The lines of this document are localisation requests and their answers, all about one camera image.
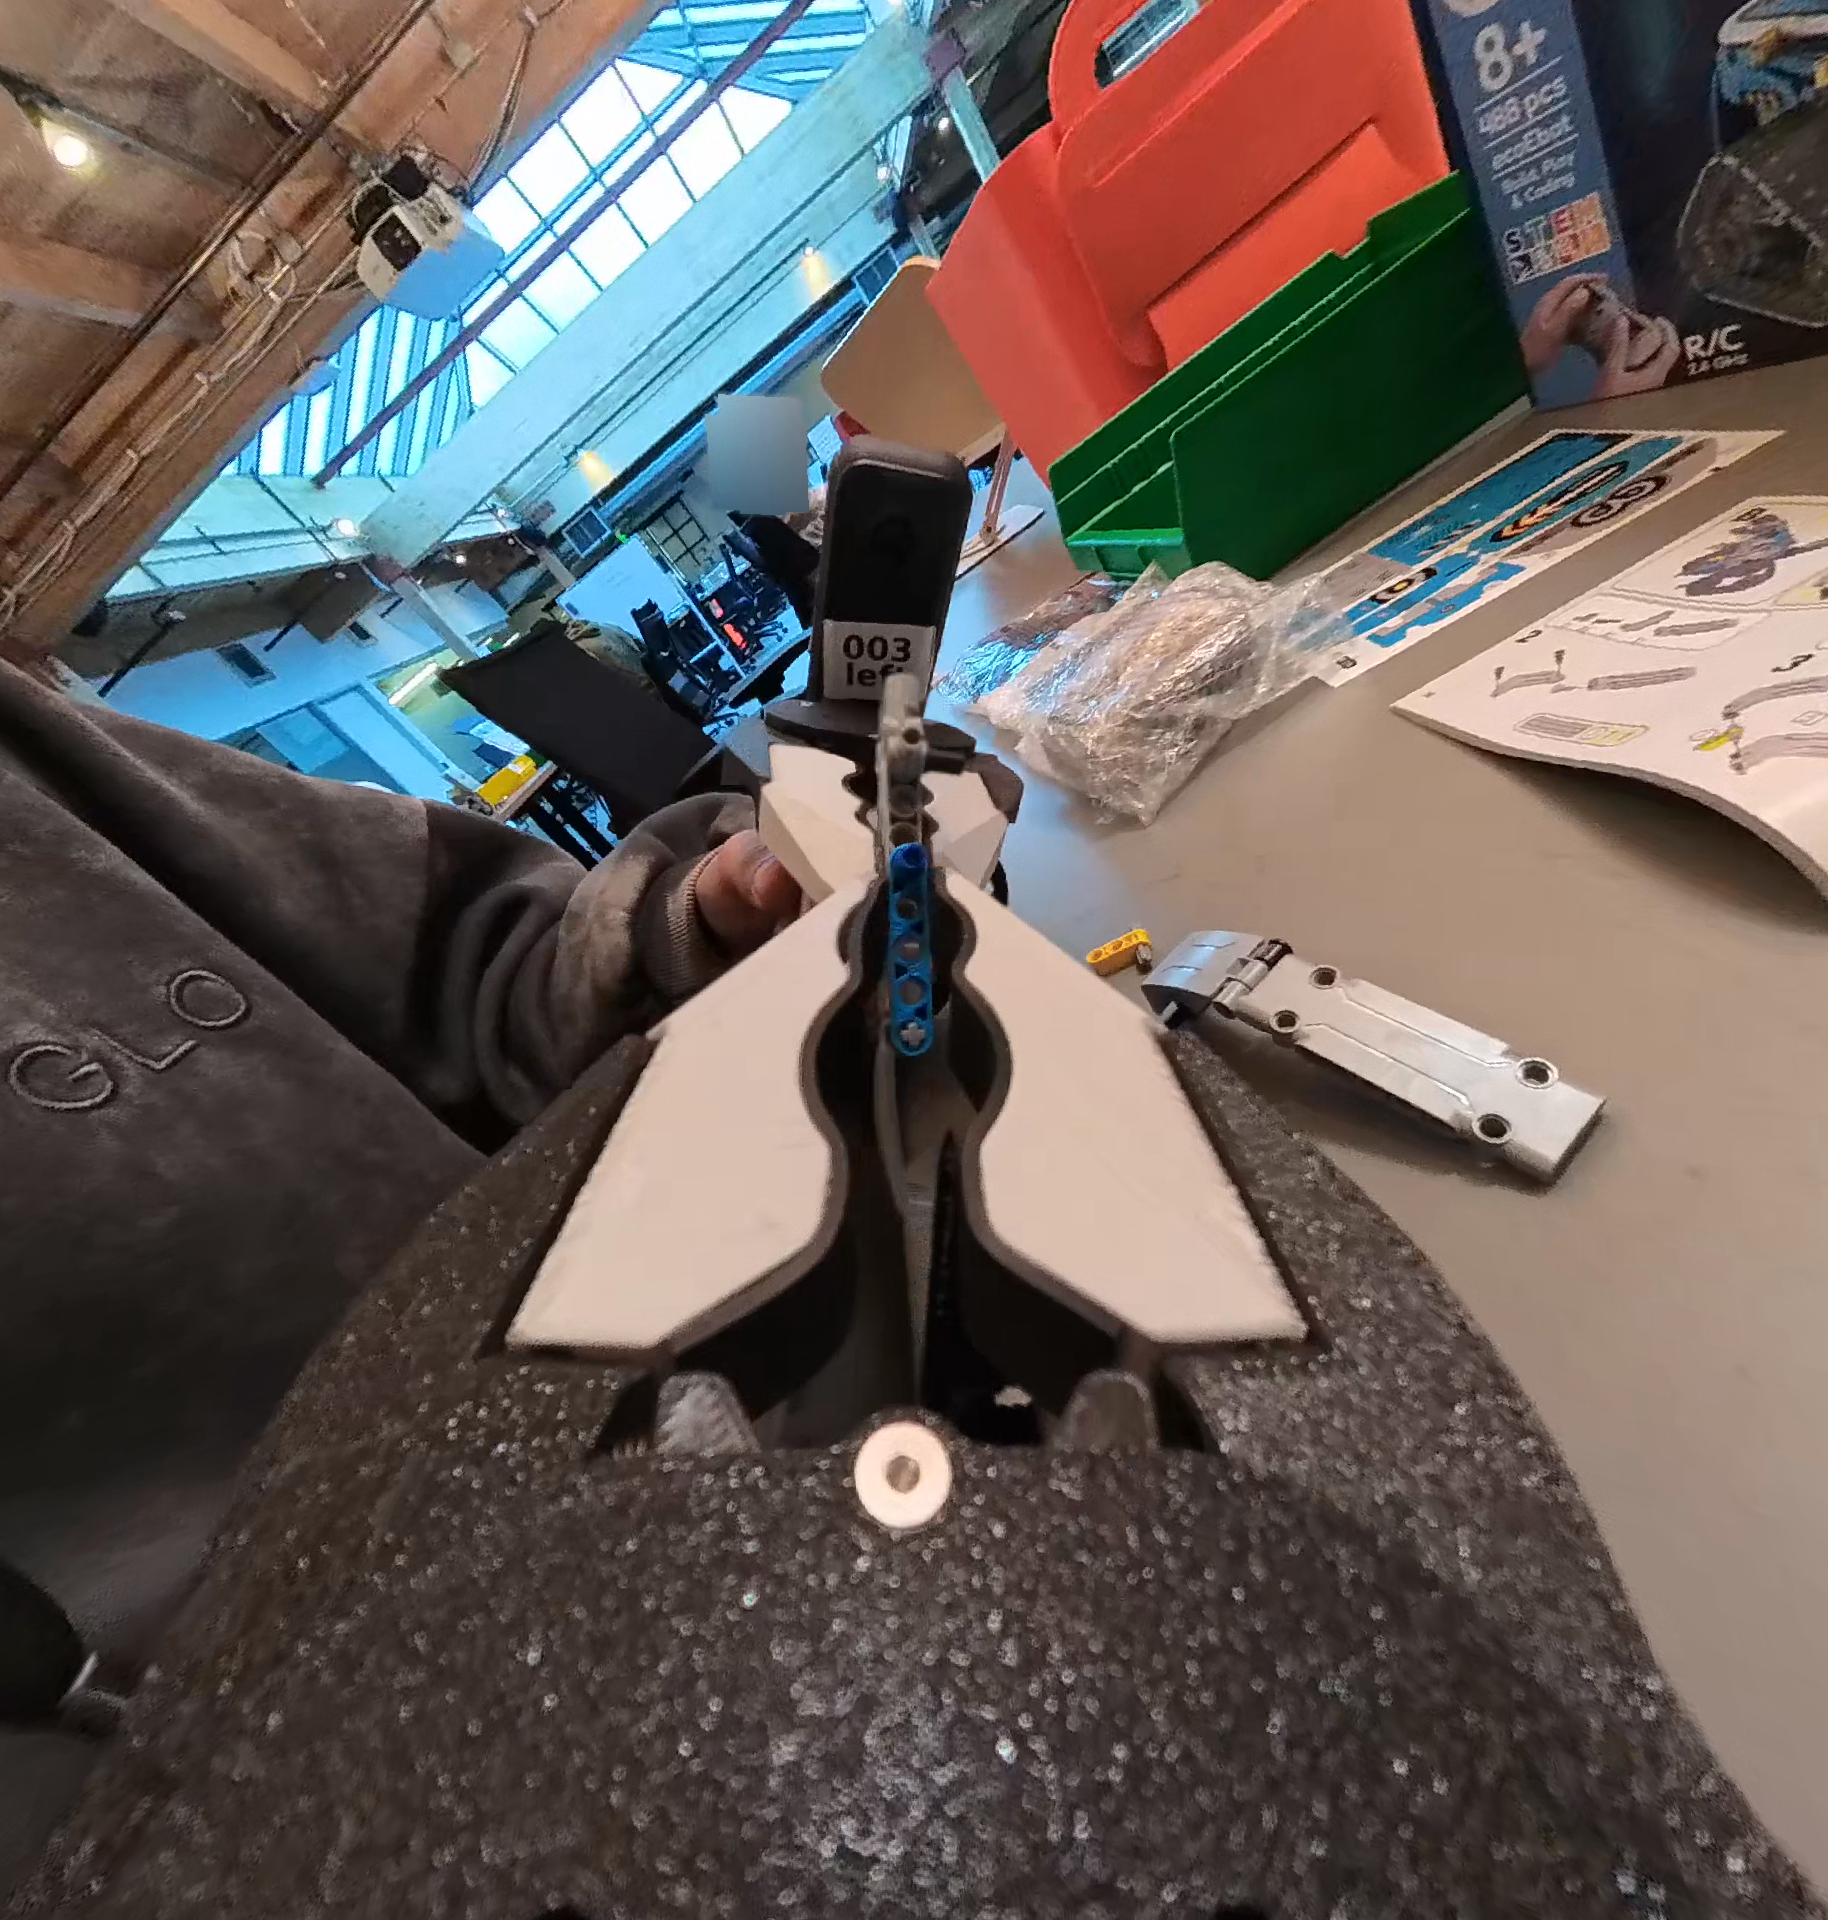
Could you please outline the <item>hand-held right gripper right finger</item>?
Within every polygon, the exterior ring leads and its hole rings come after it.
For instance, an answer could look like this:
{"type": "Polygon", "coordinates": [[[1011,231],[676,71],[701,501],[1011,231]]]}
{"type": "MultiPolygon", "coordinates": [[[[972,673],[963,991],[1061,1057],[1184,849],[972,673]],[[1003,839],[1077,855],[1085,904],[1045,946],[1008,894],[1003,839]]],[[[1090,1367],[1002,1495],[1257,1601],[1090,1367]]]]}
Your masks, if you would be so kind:
{"type": "Polygon", "coordinates": [[[1308,1314],[1174,1043],[990,894],[932,889],[923,1402],[1061,1422],[1093,1375],[1308,1344],[1308,1314]]]}

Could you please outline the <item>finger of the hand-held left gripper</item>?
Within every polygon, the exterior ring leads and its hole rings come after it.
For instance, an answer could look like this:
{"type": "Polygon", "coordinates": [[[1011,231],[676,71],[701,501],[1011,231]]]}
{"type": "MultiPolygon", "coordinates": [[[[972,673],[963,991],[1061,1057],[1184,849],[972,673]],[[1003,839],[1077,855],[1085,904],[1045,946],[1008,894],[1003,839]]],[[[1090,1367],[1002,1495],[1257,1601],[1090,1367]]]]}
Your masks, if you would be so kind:
{"type": "Polygon", "coordinates": [[[975,765],[926,771],[929,863],[963,886],[990,889],[1002,866],[1008,816],[975,765]]]}
{"type": "Polygon", "coordinates": [[[859,791],[859,767],[829,750],[771,746],[760,834],[804,900],[864,900],[879,878],[873,801],[859,791]]]}

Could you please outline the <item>grey toy panel assembly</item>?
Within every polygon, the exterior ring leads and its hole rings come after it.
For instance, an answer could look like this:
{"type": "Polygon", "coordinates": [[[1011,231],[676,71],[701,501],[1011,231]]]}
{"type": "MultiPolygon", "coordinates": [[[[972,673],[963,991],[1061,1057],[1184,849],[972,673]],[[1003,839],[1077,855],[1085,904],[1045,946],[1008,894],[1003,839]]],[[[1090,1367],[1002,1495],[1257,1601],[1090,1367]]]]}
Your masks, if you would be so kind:
{"type": "MultiPolygon", "coordinates": [[[[938,985],[932,1048],[924,1059],[903,1061],[887,1041],[884,1019],[887,853],[906,839],[926,843],[929,735],[924,696],[910,675],[890,675],[882,692],[873,771],[879,878],[867,900],[861,923],[861,985],[868,991],[868,1019],[875,1035],[873,1118],[879,1167],[897,1213],[895,1237],[901,1255],[910,1364],[913,1379],[923,1379],[929,1356],[935,1194],[954,1088],[946,1045],[950,1019],[938,998],[938,985]]],[[[932,878],[935,870],[930,868],[930,955],[932,878]]]]}
{"type": "Polygon", "coordinates": [[[1566,1172],[1605,1116],[1605,1097],[1550,1059],[1313,962],[1280,939],[1191,931],[1153,962],[1141,990],[1171,1028],[1241,1024],[1542,1185],[1566,1172]]]}

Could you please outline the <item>blue toy beam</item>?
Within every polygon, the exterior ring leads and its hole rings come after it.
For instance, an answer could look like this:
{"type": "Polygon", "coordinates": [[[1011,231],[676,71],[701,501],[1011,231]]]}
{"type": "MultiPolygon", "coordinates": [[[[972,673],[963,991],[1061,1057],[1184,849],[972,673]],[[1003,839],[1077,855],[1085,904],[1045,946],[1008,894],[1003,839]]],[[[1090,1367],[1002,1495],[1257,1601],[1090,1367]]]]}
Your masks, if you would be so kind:
{"type": "Polygon", "coordinates": [[[932,1048],[935,984],[930,955],[930,861],[926,843],[893,847],[885,866],[884,1019],[903,1061],[932,1048]]]}

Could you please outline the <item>person's left forearm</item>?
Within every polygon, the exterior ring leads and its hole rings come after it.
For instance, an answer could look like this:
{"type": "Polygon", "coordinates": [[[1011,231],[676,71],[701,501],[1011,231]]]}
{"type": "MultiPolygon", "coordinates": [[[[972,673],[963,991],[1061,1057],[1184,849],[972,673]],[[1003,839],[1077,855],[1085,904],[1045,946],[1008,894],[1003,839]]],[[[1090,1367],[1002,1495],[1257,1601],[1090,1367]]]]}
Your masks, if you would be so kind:
{"type": "Polygon", "coordinates": [[[523,1125],[749,957],[710,946],[691,898],[700,861],[745,828],[756,831],[751,797],[687,798],[589,870],[510,828],[455,831],[423,923],[423,1097],[523,1125]]]}

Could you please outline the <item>grey desk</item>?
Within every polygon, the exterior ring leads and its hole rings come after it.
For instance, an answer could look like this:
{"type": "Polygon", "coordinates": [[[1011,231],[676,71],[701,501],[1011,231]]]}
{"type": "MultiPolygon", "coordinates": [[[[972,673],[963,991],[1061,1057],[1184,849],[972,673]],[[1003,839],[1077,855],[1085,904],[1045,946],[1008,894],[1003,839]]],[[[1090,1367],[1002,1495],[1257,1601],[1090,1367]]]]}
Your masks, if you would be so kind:
{"type": "Polygon", "coordinates": [[[1526,1383],[1676,1691],[1828,1899],[1828,904],[1698,803],[1393,714],[1744,497],[1828,493],[1828,359],[1572,422],[1783,434],[1359,681],[1292,692],[1151,827],[1026,774],[1003,861],[1077,955],[1137,926],[1272,931],[1605,1095],[1536,1186],[1227,1037],[1526,1383]]]}

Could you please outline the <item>person's left hand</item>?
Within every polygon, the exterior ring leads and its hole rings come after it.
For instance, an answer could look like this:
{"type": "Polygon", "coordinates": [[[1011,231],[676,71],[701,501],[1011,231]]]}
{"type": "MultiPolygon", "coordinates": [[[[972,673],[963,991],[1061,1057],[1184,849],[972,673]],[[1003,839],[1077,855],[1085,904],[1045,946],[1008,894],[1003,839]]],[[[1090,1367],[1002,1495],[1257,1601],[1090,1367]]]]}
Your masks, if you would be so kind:
{"type": "Polygon", "coordinates": [[[693,870],[695,921],[718,953],[739,959],[791,926],[804,889],[755,828],[712,849],[693,870]]]}

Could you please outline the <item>clear plastic bag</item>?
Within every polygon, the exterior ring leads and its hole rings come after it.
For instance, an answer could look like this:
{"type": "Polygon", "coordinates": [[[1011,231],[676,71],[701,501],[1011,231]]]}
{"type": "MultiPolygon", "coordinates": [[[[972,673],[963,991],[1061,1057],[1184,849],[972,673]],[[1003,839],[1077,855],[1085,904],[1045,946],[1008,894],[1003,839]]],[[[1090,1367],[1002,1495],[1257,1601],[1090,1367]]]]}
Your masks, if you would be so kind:
{"type": "Polygon", "coordinates": [[[1099,814],[1151,824],[1228,732],[1316,678],[1351,637],[1322,579],[1151,566],[972,709],[1099,814]]]}
{"type": "Polygon", "coordinates": [[[1041,652],[1054,647],[1067,632],[1093,615],[1112,610],[1125,593],[1125,585],[1109,573],[1088,573],[1018,615],[970,647],[943,676],[935,692],[953,706],[975,706],[1018,676],[1041,652]]]}

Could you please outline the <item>tan board on white stand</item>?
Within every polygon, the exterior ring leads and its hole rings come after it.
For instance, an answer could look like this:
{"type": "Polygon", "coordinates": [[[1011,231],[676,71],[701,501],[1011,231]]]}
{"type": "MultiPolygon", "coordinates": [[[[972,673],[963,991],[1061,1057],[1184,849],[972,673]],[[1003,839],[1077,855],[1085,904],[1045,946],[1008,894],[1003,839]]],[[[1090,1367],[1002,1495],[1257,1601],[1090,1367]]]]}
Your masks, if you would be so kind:
{"type": "Polygon", "coordinates": [[[965,579],[1041,519],[1005,501],[1018,446],[929,297],[942,265],[915,255],[828,355],[821,381],[841,441],[873,434],[990,467],[957,573],[965,579]]]}

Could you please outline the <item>green storage bin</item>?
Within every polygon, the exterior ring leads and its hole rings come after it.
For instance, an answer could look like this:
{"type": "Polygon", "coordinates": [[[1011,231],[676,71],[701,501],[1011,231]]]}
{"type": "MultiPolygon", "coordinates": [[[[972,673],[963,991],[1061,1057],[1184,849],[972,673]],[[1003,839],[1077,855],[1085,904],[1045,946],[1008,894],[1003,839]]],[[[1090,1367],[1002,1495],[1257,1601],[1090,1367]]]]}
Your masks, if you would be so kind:
{"type": "Polygon", "coordinates": [[[1069,553],[1273,579],[1529,391],[1463,173],[1376,213],[1049,467],[1069,553]]]}

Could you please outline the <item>orange plastic container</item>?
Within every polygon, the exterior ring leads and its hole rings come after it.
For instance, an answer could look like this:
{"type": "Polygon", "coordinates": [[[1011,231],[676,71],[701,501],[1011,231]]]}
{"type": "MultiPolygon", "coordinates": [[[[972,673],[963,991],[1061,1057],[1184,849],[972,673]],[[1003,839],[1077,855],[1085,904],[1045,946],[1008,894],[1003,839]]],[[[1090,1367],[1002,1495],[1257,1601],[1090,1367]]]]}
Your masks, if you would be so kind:
{"type": "Polygon", "coordinates": [[[1451,169],[1412,4],[1188,4],[1119,71],[1151,11],[1065,9],[1049,122],[929,287],[1037,473],[1451,169]]]}

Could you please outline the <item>white ceiling-mounted device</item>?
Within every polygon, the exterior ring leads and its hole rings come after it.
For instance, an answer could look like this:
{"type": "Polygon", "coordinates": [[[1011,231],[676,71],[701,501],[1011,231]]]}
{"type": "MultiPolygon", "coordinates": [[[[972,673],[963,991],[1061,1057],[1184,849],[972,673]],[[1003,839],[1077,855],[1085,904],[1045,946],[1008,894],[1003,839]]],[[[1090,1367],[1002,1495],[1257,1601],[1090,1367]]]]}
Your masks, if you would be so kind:
{"type": "Polygon", "coordinates": [[[345,219],[361,283],[414,319],[459,315],[509,259],[485,220],[414,151],[364,179],[345,219]]]}

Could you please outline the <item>blue sticker sheet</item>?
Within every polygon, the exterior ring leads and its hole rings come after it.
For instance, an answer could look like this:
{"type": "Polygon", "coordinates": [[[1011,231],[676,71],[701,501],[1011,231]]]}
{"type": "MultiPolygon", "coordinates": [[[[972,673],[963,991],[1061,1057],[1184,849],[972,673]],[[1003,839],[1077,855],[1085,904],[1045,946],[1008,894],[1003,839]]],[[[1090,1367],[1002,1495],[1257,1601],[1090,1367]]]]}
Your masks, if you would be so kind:
{"type": "Polygon", "coordinates": [[[1339,687],[1771,446],[1781,430],[1551,430],[1335,564],[1339,687]]]}

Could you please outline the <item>white instruction booklet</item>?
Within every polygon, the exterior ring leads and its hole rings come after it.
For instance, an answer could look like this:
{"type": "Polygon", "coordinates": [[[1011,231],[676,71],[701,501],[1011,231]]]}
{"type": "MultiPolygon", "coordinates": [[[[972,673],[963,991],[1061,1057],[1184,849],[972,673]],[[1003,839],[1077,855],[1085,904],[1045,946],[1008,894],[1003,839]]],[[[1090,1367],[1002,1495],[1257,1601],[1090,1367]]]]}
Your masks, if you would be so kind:
{"type": "Polygon", "coordinates": [[[1744,499],[1393,712],[1701,803],[1828,900],[1828,495],[1744,499]]]}

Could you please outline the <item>toy robot kit box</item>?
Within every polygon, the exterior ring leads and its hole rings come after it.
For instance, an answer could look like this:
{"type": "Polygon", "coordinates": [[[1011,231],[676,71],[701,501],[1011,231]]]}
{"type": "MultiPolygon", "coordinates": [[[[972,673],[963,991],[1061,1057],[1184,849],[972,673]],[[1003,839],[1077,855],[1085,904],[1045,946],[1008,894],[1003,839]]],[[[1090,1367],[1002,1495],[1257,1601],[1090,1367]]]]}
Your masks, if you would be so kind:
{"type": "Polygon", "coordinates": [[[1536,409],[1828,355],[1828,1],[1410,9],[1536,409]]]}

